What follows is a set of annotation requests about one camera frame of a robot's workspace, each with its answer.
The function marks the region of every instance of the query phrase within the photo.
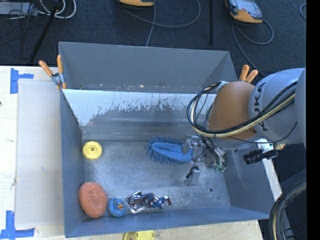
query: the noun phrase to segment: blue scrub brush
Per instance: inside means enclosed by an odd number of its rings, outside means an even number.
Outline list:
[[[161,164],[181,165],[189,163],[192,158],[192,149],[183,153],[183,142],[171,137],[155,137],[149,140],[146,146],[147,154],[152,160]]]

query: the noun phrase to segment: metal rod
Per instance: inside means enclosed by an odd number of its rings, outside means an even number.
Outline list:
[[[209,45],[212,46],[213,41],[213,0],[209,0]]]
[[[34,59],[35,59],[35,57],[36,57],[36,55],[37,55],[37,53],[38,53],[38,51],[39,51],[39,48],[40,48],[43,40],[45,39],[45,36],[46,36],[46,34],[47,34],[47,32],[48,32],[48,29],[49,29],[49,27],[50,27],[50,25],[51,25],[51,22],[53,21],[53,19],[54,19],[54,17],[55,17],[55,14],[56,14],[57,10],[58,10],[59,7],[60,7],[61,1],[62,1],[62,0],[56,1],[55,5],[54,5],[54,8],[53,8],[53,10],[52,10],[52,12],[51,12],[51,14],[50,14],[50,18],[49,18],[49,20],[47,21],[47,23],[46,23],[46,25],[45,25],[45,27],[44,27],[44,30],[43,30],[43,32],[42,32],[42,34],[41,34],[38,42],[36,43],[36,45],[35,45],[32,53],[31,53],[31,57],[30,57],[29,64],[32,64],[32,63],[34,62]]]

